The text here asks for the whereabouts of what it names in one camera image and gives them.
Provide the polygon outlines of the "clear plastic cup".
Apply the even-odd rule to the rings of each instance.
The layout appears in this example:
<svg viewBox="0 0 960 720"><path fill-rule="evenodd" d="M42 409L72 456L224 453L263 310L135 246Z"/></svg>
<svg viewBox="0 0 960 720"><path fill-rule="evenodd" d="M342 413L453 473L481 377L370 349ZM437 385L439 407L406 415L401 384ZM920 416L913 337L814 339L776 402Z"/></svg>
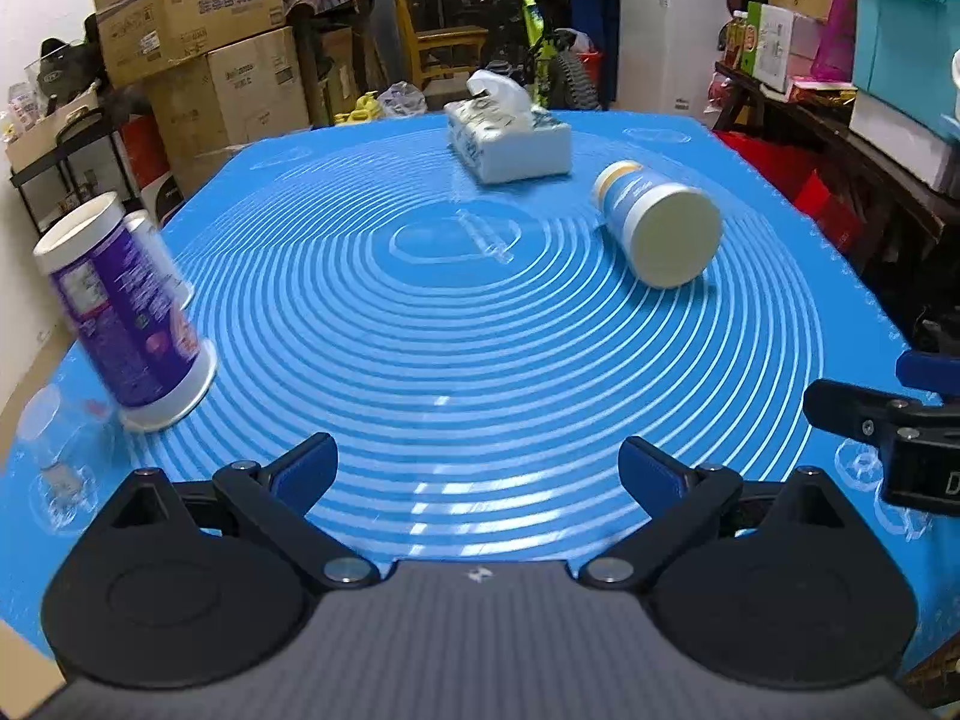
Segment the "clear plastic cup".
<svg viewBox="0 0 960 720"><path fill-rule="evenodd" d="M21 411L16 438L36 468L28 500L37 522L49 532L85 528L98 512L98 468L116 444L112 406L49 383Z"/></svg>

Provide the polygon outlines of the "dark wooden side table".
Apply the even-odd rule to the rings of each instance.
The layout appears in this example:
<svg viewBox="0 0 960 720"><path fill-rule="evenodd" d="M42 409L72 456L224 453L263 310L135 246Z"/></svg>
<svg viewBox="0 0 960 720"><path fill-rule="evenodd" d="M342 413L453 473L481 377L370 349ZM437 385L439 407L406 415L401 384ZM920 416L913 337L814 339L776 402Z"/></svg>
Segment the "dark wooden side table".
<svg viewBox="0 0 960 720"><path fill-rule="evenodd" d="M721 62L715 69L732 83L719 128L807 148L825 161L823 182L862 223L844 258L896 327L913 343L933 328L957 337L957 200L934 192L838 117L777 101Z"/></svg>

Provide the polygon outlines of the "red bucket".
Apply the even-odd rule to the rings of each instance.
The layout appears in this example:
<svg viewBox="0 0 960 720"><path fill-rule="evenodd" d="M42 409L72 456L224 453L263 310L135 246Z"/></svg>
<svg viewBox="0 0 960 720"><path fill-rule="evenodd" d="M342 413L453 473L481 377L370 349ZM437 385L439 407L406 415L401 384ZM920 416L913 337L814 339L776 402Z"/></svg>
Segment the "red bucket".
<svg viewBox="0 0 960 720"><path fill-rule="evenodd" d="M601 86L602 78L602 54L598 50L586 50L578 55L579 62L584 68L584 73L589 78L590 84L594 88Z"/></svg>

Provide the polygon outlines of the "lower cardboard box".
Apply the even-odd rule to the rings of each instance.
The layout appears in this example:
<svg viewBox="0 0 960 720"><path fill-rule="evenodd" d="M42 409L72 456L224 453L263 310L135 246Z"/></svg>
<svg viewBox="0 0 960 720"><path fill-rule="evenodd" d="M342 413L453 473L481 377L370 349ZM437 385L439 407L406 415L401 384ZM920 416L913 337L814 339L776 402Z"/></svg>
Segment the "lower cardboard box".
<svg viewBox="0 0 960 720"><path fill-rule="evenodd" d="M184 197L245 145L311 125L291 28L187 60L151 76L143 89Z"/></svg>

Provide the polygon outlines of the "white tissue pack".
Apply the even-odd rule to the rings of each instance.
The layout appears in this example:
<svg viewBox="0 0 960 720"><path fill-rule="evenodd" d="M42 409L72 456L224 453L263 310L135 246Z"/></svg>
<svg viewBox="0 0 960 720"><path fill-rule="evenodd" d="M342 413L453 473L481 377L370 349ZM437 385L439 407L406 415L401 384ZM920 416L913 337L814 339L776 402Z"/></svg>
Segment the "white tissue pack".
<svg viewBox="0 0 960 720"><path fill-rule="evenodd" d="M477 70L469 97L444 106L448 140L480 184L500 185L571 171L571 127L534 104L509 76Z"/></svg>

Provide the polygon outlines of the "blue yellow paper cup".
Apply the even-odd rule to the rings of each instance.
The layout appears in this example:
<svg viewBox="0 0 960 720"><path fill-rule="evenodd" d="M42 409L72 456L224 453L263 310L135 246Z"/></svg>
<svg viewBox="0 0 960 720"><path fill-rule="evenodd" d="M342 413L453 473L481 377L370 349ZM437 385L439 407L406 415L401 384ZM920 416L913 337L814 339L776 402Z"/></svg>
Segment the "blue yellow paper cup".
<svg viewBox="0 0 960 720"><path fill-rule="evenodd" d="M680 288L713 261L722 238L719 208L706 193L635 161L596 177L592 198L635 277L649 288Z"/></svg>

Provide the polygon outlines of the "upper cardboard box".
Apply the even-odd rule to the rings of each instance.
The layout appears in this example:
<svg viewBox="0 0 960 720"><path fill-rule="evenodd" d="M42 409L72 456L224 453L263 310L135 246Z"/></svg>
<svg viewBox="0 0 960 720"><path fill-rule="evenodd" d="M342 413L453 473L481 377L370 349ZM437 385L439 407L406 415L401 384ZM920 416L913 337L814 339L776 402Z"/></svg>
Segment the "upper cardboard box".
<svg viewBox="0 0 960 720"><path fill-rule="evenodd" d="M93 0L99 44L114 86L278 28L283 0Z"/></svg>

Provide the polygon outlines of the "white chest freezer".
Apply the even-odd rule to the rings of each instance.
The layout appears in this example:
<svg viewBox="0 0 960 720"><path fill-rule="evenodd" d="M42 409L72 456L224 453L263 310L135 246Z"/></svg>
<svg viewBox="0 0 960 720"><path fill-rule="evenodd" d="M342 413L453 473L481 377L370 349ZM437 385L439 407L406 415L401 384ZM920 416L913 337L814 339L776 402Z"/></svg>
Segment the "white chest freezer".
<svg viewBox="0 0 960 720"><path fill-rule="evenodd" d="M620 0L618 110L693 117L718 114L708 88L729 20L726 0Z"/></svg>

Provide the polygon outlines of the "purple white paper cup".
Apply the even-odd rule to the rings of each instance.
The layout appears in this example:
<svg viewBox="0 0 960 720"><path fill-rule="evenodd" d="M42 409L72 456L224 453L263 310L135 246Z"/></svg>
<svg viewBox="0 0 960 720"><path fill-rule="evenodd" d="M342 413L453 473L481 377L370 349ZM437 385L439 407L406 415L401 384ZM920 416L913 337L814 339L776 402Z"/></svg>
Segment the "purple white paper cup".
<svg viewBox="0 0 960 720"><path fill-rule="evenodd" d="M101 193L44 232L32 255L121 423L156 433L205 397L217 351L161 286L127 215L116 193Z"/></svg>

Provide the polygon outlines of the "black metal shelf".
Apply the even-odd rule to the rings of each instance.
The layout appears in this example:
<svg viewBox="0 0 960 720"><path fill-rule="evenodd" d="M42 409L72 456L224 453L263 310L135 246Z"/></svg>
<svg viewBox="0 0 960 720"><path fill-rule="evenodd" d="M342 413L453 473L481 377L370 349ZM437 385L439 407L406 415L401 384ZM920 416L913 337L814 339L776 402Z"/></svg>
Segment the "black metal shelf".
<svg viewBox="0 0 960 720"><path fill-rule="evenodd" d="M57 132L36 125L10 143L10 184L34 236L105 190L119 193L125 211L145 210L145 188L166 171L156 166L154 123L146 109L80 107Z"/></svg>

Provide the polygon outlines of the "green black bicycle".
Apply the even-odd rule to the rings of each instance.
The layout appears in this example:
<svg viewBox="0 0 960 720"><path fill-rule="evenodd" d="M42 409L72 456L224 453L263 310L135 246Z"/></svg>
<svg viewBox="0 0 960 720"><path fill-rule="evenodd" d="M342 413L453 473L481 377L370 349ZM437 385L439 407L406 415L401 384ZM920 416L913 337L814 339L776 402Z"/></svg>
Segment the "green black bicycle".
<svg viewBox="0 0 960 720"><path fill-rule="evenodd" d="M573 0L464 0L488 31L482 67L519 83L545 109L597 110L597 85L574 50Z"/></svg>

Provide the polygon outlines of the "teal storage bin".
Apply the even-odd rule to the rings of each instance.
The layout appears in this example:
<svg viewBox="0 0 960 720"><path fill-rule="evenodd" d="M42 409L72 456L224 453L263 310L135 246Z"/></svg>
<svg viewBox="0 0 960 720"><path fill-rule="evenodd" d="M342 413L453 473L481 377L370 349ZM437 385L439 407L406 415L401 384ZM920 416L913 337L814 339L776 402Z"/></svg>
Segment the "teal storage bin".
<svg viewBox="0 0 960 720"><path fill-rule="evenodd" d="M948 140L958 0L857 0L853 83Z"/></svg>

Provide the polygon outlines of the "white green carton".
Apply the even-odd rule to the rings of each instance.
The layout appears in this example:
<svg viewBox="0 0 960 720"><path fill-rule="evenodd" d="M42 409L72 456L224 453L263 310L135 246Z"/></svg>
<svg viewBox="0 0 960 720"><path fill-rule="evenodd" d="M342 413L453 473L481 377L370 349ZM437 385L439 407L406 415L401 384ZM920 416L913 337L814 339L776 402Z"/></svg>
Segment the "white green carton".
<svg viewBox="0 0 960 720"><path fill-rule="evenodd" d="M786 8L748 4L742 70L778 93L784 93L788 86L794 18L796 15Z"/></svg>

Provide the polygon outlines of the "yellow wooden chair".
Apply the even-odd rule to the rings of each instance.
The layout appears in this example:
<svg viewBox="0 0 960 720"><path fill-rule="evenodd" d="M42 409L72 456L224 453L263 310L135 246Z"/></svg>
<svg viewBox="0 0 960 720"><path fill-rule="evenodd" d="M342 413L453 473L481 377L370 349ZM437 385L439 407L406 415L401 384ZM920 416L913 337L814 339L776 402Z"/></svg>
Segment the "yellow wooden chair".
<svg viewBox="0 0 960 720"><path fill-rule="evenodd" d="M404 49L407 80L421 91L480 67L487 30L449 25L443 0L394 0L398 37Z"/></svg>

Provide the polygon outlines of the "blue silicone mat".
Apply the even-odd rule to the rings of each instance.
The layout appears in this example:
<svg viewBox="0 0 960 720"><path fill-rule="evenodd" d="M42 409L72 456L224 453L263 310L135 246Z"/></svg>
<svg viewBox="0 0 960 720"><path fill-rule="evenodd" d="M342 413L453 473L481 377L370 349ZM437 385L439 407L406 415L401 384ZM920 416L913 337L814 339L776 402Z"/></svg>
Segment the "blue silicone mat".
<svg viewBox="0 0 960 720"><path fill-rule="evenodd" d="M816 431L812 380L895 390L905 340L814 223L697 122L571 119L566 176L485 187L439 115L244 148L166 226L217 348L210 392L156 434L93 424L107 496L137 466L203 479L338 445L313 519L377 564L594 556L643 522L617 452L644 437L757 481L818 465L918 598L918 663L958 629L958 525L880 499L871 450ZM633 160L721 210L693 283L633 277L590 199Z"/></svg>

